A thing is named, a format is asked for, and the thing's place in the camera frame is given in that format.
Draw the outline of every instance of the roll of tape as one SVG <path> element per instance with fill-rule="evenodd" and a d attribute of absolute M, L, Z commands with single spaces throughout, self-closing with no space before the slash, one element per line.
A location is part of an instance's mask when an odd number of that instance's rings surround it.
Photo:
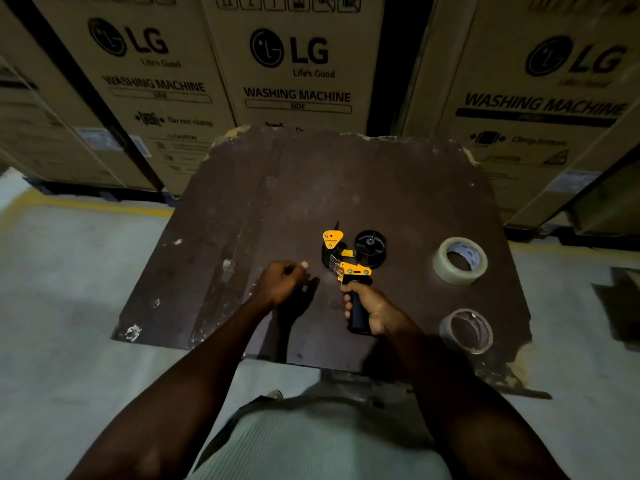
<path fill-rule="evenodd" d="M 462 256 L 471 268 L 465 271 L 453 265 L 447 253 L 456 253 Z M 433 269 L 438 277 L 450 285 L 466 286 L 484 274 L 489 261 L 484 250 L 474 241 L 465 237 L 450 237 L 446 239 L 433 256 Z"/>
<path fill-rule="evenodd" d="M 493 330 L 489 322 L 469 308 L 460 308 L 440 322 L 440 336 L 452 349 L 460 348 L 470 354 L 482 354 L 493 344 Z"/>

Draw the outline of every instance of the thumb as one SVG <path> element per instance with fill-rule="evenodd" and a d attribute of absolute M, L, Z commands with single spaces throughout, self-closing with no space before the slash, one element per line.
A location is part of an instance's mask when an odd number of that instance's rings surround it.
<path fill-rule="evenodd" d="M 369 287 L 357 281 L 350 281 L 347 284 L 342 285 L 340 287 L 340 290 L 343 293 L 347 293 L 349 291 L 355 291 L 357 294 L 361 295 L 363 293 L 367 293 L 367 291 L 369 291 Z"/>
<path fill-rule="evenodd" d="M 289 273 L 288 278 L 294 281 L 295 283 L 299 283 L 307 273 L 308 267 L 309 267 L 309 263 L 307 261 L 302 261 L 299 265 L 293 268 L 293 271 Z"/>

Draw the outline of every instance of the table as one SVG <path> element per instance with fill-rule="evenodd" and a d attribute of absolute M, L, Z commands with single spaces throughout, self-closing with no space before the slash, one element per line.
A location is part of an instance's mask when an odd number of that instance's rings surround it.
<path fill-rule="evenodd" d="M 529 347 L 530 315 L 493 199 L 478 165 L 453 141 L 368 138 L 334 132 L 250 128 L 213 145 L 192 177 L 131 297 L 113 338 L 190 349 L 249 297 L 272 260 L 309 262 L 317 289 L 293 323 L 287 363 L 393 379 L 382 342 L 346 330 L 336 276 L 321 263 L 322 233 L 340 222 L 344 240 L 375 229 L 387 259 L 374 285 L 427 334 L 459 308 L 491 324 L 494 342 L 470 357 L 499 390 L 529 391 L 512 367 Z M 487 272 L 468 287 L 441 281 L 431 259 L 448 237 L 487 254 Z M 268 352 L 271 316 L 246 356 Z"/>

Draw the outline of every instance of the concrete floor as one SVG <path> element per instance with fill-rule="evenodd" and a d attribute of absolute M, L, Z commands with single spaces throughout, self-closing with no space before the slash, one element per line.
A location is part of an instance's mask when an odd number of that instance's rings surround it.
<path fill-rule="evenodd" d="M 24 190 L 19 177 L 0 178 L 0 477 L 57 479 L 183 355 L 109 339 L 168 217 L 17 205 Z M 529 386 L 554 399 L 508 400 L 572 478 L 636 477 L 640 355 L 611 338 L 591 285 L 612 284 L 611 266 L 640 268 L 640 255 L 545 241 L 512 252 L 535 345 L 523 366 Z M 290 397 L 318 380 L 314 369 L 247 360 L 214 431 L 260 394 Z"/>

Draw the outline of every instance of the person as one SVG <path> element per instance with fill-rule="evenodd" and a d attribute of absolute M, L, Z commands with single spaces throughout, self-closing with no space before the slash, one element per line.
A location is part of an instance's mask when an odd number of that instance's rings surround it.
<path fill-rule="evenodd" d="M 307 267 L 270 264 L 224 325 L 113 419 L 69 480 L 187 477 L 254 330 L 304 286 Z M 403 432 L 384 409 L 345 398 L 258 401 L 229 421 L 190 479 L 567 478 L 524 419 L 439 338 L 380 291 L 356 282 L 341 290 L 345 316 L 354 291 L 372 334 L 395 350 L 435 444 Z"/>

